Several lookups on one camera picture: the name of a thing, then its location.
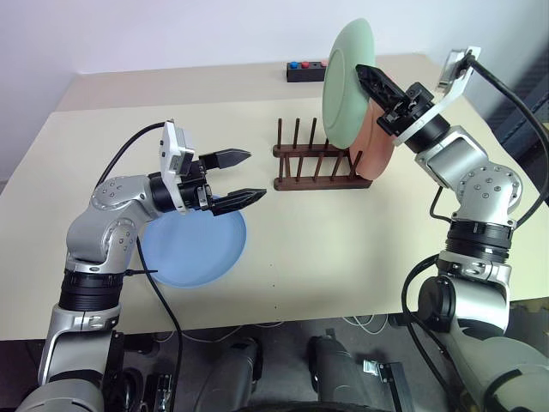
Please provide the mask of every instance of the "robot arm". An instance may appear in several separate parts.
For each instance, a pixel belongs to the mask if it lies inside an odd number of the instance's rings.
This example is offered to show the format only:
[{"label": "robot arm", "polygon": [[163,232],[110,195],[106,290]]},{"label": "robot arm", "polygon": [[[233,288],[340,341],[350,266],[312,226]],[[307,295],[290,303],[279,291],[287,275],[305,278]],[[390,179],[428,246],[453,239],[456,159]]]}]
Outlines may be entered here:
[{"label": "robot arm", "polygon": [[250,153],[227,149],[193,161],[195,152],[186,140],[185,130],[165,122],[161,172],[99,184],[87,209],[71,224],[61,296],[52,310],[39,366],[41,386],[18,410],[103,410],[100,390],[121,311],[119,296],[124,276],[135,272],[128,266],[145,223],[171,210],[222,215],[265,194],[243,189],[214,199],[207,170],[235,166]]},{"label": "robot arm", "polygon": [[464,90],[473,69],[464,62],[479,48],[453,51],[439,86],[442,100],[421,84],[405,93],[380,69],[358,65],[362,88],[384,115],[377,123],[405,143],[415,161],[460,203],[452,214],[446,249],[438,255],[438,276],[419,293],[419,318],[446,346],[475,402],[488,410],[541,411],[549,402],[548,359],[528,345],[503,337],[509,321],[511,237],[509,214],[520,202],[522,182],[510,168],[488,159],[460,126],[440,115]]}]

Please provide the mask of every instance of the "green plate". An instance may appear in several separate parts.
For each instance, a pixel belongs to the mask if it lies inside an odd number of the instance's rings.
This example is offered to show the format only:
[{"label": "green plate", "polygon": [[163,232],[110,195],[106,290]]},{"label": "green plate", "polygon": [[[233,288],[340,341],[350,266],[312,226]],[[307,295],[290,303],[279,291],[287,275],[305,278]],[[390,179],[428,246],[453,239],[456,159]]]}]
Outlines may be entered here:
[{"label": "green plate", "polygon": [[359,134],[368,108],[355,66],[373,66],[374,38],[364,19],[351,21],[335,39],[324,77],[323,124],[337,148],[348,148]]}]

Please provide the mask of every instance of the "blue plate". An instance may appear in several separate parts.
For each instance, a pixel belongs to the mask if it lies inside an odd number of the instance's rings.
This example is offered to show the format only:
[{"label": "blue plate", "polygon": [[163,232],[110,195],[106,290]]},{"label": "blue plate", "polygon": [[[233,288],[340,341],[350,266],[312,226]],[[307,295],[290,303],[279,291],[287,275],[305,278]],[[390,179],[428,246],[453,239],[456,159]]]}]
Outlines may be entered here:
[{"label": "blue plate", "polygon": [[240,212],[213,216],[192,210],[169,212],[145,229],[143,255],[152,276],[174,288],[197,288],[222,277],[238,261],[246,244]]}]

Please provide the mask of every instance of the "white wall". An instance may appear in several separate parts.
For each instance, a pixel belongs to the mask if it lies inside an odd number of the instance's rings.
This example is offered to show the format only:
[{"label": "white wall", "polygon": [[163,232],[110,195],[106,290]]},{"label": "white wall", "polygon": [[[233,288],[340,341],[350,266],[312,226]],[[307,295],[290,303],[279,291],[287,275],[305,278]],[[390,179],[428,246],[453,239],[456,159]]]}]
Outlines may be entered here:
[{"label": "white wall", "polygon": [[[0,180],[8,178],[74,73],[327,56],[365,17],[378,54],[452,47],[513,82],[549,38],[547,0],[5,0],[0,2]],[[481,113],[495,92],[474,79]]]}]

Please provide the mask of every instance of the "beige table surface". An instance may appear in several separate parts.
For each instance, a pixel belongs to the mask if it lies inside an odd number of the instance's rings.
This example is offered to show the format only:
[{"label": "beige table surface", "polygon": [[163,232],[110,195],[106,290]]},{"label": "beige table surface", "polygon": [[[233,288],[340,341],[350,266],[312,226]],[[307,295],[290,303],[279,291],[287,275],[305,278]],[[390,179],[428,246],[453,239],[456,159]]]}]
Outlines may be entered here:
[{"label": "beige table surface", "polygon": [[[289,142],[292,121],[301,117],[300,139],[306,141],[310,119],[320,115],[317,97],[64,110],[48,118],[0,196],[0,339],[45,335],[63,279],[69,224],[86,208],[94,183],[119,146],[143,125],[166,118],[191,131],[198,153],[235,147],[253,154],[238,167],[208,174],[215,193],[268,189],[244,210],[248,242],[226,276],[203,288],[162,287],[184,328],[399,312],[408,271],[443,249],[447,224],[428,215],[437,187],[406,147],[395,151],[385,174],[368,190],[273,190],[276,119],[284,118]],[[493,161],[521,174],[525,192],[514,217],[521,215],[537,196],[525,173],[465,99],[444,115],[465,127]],[[322,127],[317,130],[322,141]],[[159,139],[159,131],[144,136],[112,175],[157,171]],[[455,197],[445,191],[438,212],[449,215],[456,208]],[[544,205],[513,239],[512,299],[549,294],[548,255],[549,210]],[[138,267],[135,256],[133,267]],[[413,284],[412,296],[419,285],[420,280]],[[172,329],[144,277],[124,282],[122,303],[121,331]]]}]

